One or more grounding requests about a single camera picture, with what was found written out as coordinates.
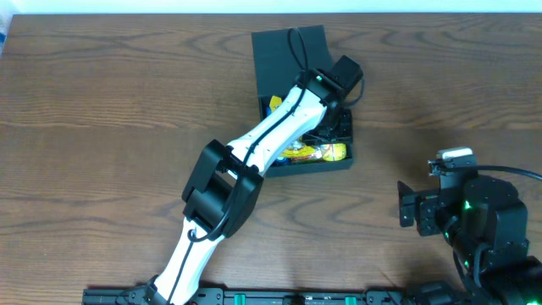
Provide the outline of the yellow snack bag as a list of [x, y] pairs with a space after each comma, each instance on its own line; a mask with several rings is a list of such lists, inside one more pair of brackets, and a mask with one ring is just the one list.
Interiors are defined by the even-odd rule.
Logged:
[[[271, 96], [268, 106], [274, 112], [281, 104], [281, 97]], [[294, 157], [300, 156], [302, 153], [309, 153], [310, 151], [312, 151], [312, 146], [308, 146], [300, 137], [297, 140], [294, 140], [279, 156], [291, 160]]]

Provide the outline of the dark green box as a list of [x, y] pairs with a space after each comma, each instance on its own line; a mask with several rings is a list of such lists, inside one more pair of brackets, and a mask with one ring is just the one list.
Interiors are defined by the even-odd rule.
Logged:
[[[315, 25], [300, 29], [306, 43], [308, 63], [311, 68], [330, 72], [335, 64], [329, 53], [324, 27]], [[252, 33], [252, 49], [257, 80], [257, 98], [260, 119], [266, 119], [265, 108], [271, 96], [284, 98], [293, 87], [301, 68], [294, 59], [289, 45], [292, 44], [296, 55], [303, 56], [299, 36], [287, 38], [288, 30], [270, 30]], [[313, 174], [318, 172], [349, 169], [354, 163], [352, 143], [345, 143], [346, 158], [335, 162], [317, 162], [292, 164], [268, 169], [266, 176], [280, 177], [288, 175]]]

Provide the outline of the yellow gum bottle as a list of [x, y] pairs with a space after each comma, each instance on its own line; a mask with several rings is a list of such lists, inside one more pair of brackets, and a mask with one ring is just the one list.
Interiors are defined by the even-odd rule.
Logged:
[[322, 159], [326, 162], [341, 161], [346, 158], [347, 147], [345, 143], [323, 144], [320, 146]]

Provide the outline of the Haribo gummy bag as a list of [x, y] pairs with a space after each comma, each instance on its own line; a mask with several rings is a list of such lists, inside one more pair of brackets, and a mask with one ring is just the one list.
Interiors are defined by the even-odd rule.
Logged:
[[317, 163], [334, 160], [334, 148], [332, 144], [324, 144], [318, 147], [312, 147], [312, 151], [302, 153], [298, 157], [290, 160], [292, 164]]

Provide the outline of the blue Oreo cookie pack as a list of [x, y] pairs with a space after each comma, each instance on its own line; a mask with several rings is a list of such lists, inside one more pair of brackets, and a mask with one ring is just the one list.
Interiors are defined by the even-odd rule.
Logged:
[[[265, 108], [265, 114], [266, 116], [269, 116], [271, 113], [273, 112], [273, 110], [267, 106]], [[278, 156], [275, 161], [273, 162], [273, 166], [275, 167], [278, 167], [278, 166], [286, 166], [286, 165], [289, 165], [290, 164], [290, 160], [286, 157], [281, 157], [281, 156]]]

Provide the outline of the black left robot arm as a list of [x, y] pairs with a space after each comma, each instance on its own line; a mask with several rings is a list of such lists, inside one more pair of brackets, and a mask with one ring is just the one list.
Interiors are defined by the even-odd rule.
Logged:
[[148, 287], [151, 304], [185, 304], [218, 244], [251, 215], [264, 176], [295, 140], [320, 125], [333, 130], [361, 72], [302, 71], [283, 102], [256, 127], [224, 145], [202, 150], [181, 198], [185, 202], [179, 242], [164, 271]]

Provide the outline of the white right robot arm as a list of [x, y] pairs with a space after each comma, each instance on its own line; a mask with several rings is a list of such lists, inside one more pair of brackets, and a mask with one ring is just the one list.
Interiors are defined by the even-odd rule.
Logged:
[[411, 304], [539, 304], [541, 262], [529, 255], [528, 209], [510, 182], [474, 171], [444, 176], [440, 188], [414, 191], [398, 182], [400, 224], [441, 235], [463, 291], [445, 282], [411, 291]]

